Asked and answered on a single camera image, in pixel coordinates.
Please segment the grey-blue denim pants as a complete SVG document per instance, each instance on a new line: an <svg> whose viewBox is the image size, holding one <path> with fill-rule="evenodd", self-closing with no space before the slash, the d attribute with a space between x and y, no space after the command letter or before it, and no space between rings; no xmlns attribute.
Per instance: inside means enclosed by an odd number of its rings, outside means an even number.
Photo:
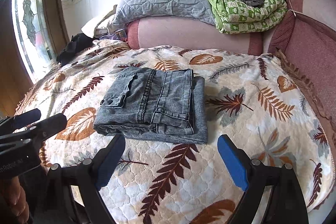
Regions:
<svg viewBox="0 0 336 224"><path fill-rule="evenodd" d="M191 69L128 67L116 74L93 127L105 136L206 144L205 79Z"/></svg>

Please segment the black garment on sofa end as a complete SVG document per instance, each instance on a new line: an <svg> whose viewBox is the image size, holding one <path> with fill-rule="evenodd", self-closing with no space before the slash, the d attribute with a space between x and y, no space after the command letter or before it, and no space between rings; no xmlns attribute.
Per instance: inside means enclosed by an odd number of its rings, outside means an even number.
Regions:
<svg viewBox="0 0 336 224"><path fill-rule="evenodd" d="M79 33L75 36L72 36L71 41L56 57L56 61L57 63L60 63L61 66L67 65L75 58L77 53L91 47L92 45L93 38L86 36L84 33Z"/></svg>

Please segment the cream pillow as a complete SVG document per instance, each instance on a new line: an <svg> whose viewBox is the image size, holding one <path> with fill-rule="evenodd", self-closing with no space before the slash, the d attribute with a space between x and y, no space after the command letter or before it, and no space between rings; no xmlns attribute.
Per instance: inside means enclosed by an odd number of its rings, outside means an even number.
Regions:
<svg viewBox="0 0 336 224"><path fill-rule="evenodd" d="M84 35L88 36L89 38L99 38L106 34L111 34L118 27L113 26L112 22L114 20L114 15L117 10L117 5L113 6L113 9L110 10L106 15L99 14L95 16L84 26L82 26L81 31Z"/></svg>

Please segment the purple printed packet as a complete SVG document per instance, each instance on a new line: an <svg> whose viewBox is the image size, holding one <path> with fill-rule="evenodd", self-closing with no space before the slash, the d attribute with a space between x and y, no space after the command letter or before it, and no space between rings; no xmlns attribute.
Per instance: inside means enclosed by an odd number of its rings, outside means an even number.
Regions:
<svg viewBox="0 0 336 224"><path fill-rule="evenodd" d="M103 35L99 38L100 40L120 40L123 42L127 41L127 33L125 29L117 30L111 34Z"/></svg>

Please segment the grey quilted blanket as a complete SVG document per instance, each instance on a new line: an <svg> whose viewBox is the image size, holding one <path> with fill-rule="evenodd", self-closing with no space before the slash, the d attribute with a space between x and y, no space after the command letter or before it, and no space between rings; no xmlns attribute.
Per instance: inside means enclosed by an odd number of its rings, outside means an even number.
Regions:
<svg viewBox="0 0 336 224"><path fill-rule="evenodd" d="M215 25L208 0L122 0L112 24L124 25L148 16L177 16Z"/></svg>

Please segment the green patterned folded quilt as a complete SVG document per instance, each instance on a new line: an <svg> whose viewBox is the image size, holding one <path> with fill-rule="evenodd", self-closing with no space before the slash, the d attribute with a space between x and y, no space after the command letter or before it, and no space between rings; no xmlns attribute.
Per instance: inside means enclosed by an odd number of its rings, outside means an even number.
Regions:
<svg viewBox="0 0 336 224"><path fill-rule="evenodd" d="M242 0L208 0L220 33L242 34L264 32L278 25L288 10L285 0L264 0L252 7Z"/></svg>

